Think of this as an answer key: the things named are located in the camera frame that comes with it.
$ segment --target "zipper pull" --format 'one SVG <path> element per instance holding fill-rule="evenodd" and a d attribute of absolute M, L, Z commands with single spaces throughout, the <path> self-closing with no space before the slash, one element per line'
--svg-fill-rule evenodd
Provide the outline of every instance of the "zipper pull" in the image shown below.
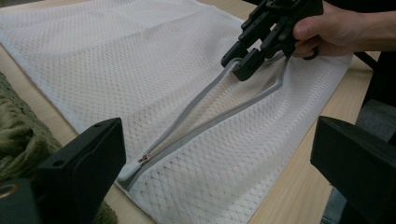
<path fill-rule="evenodd" d="M 124 167 L 122 167 L 119 175 L 117 176 L 118 181 L 126 181 L 129 177 L 131 177 L 136 171 L 142 167 L 146 162 L 148 162 L 151 159 L 150 154 L 146 153 L 144 154 L 139 160 L 137 161 L 132 161 L 129 164 L 126 164 Z"/>

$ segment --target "green fabric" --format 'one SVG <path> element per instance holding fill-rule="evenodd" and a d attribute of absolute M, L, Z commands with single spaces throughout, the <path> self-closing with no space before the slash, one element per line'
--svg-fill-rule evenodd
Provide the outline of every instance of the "green fabric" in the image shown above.
<path fill-rule="evenodd" d="M 38 165 L 61 148 L 0 73 L 0 182 L 17 177 L 39 181 Z M 114 211 L 103 202 L 93 223 L 117 222 Z"/>

